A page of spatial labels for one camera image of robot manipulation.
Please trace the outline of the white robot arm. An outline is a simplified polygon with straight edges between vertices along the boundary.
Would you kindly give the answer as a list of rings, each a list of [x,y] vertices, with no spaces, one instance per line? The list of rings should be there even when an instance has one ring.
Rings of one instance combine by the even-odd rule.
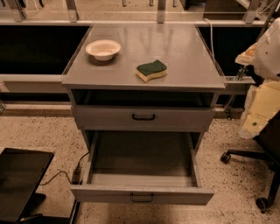
[[[259,87],[250,87],[241,115],[240,135],[256,137],[280,111],[280,18],[277,18],[235,62],[252,66],[257,76],[263,78]]]

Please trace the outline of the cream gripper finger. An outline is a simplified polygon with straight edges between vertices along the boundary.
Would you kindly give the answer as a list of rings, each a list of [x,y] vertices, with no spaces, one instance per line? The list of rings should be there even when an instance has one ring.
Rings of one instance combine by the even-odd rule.
[[[279,81],[266,80],[259,87],[251,86],[247,92],[245,111],[241,115],[240,136],[245,139],[258,136],[279,111]]]
[[[255,64],[255,53],[257,43],[251,45],[246,51],[235,58],[235,62],[243,66],[253,66]]]

